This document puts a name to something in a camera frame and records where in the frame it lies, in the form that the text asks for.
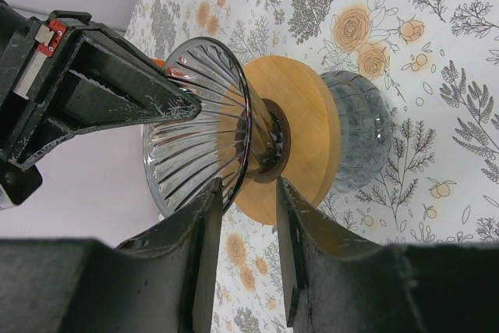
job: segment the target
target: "upside-down glass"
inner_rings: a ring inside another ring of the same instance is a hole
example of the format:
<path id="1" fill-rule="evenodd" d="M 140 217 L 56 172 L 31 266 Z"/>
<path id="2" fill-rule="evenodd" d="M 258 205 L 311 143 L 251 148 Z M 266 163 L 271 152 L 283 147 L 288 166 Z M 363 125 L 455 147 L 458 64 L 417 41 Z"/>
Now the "upside-down glass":
<path id="1" fill-rule="evenodd" d="M 147 182 L 165 216 L 187 204 L 213 178 L 223 184 L 227 210 L 246 178 L 278 163 L 282 124 L 253 91 L 234 54 L 211 38 L 193 38 L 166 60 L 165 74 L 197 96 L 202 109 L 191 120 L 144 127 Z M 391 118 L 378 89 L 358 74 L 322 76 L 334 98 L 342 153 L 334 186 L 365 186 L 383 167 L 391 146 Z"/>

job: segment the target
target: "screw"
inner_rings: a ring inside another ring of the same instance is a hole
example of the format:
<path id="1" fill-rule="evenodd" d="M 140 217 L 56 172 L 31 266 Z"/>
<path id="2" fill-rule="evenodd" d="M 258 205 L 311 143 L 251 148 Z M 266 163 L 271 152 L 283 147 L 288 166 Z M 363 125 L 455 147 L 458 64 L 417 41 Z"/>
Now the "screw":
<path id="1" fill-rule="evenodd" d="M 9 185 L 13 185 L 16 183 L 16 176 L 12 172 L 7 172 L 5 174 L 5 182 L 7 182 Z"/>

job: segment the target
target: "floral pattern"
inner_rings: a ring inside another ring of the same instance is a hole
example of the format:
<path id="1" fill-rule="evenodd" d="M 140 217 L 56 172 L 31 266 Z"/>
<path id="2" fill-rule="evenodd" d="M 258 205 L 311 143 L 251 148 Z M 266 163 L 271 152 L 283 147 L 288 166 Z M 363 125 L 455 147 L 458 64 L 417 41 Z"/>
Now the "floral pattern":
<path id="1" fill-rule="evenodd" d="M 377 243 L 499 243 L 497 0 L 138 0 L 127 37 L 152 58 L 212 36 L 242 63 L 285 55 L 377 85 L 395 138 L 371 184 L 318 209 Z M 213 333 L 285 326 L 276 228 L 224 216 Z"/>

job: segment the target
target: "round wooden board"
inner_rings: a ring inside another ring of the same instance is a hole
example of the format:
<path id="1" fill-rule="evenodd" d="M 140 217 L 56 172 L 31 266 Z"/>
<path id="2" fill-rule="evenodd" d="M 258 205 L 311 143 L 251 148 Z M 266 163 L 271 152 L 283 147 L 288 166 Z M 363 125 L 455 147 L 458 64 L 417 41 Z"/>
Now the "round wooden board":
<path id="1" fill-rule="evenodd" d="M 264 56 L 244 67 L 261 98 L 281 106 L 291 130 L 291 151 L 282 176 L 313 205 L 331 188 L 338 169 L 341 134 L 333 97 L 309 66 L 281 56 Z M 276 181 L 247 179 L 235 202 L 250 218 L 275 225 Z"/>

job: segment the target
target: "red plastic part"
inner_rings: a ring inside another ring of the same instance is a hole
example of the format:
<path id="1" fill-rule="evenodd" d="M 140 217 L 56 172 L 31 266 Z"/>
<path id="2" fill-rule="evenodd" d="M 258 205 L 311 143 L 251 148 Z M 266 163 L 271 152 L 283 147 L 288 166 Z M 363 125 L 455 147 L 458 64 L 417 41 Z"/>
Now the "red plastic part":
<path id="1" fill-rule="evenodd" d="M 52 37 L 48 46 L 40 43 L 37 47 L 37 50 L 51 58 L 55 53 L 55 50 L 57 50 L 57 46 L 59 46 L 59 44 L 61 43 L 62 37 L 64 37 L 64 34 L 68 28 L 57 19 L 52 19 L 48 24 L 48 28 L 54 32 L 54 36 Z"/>

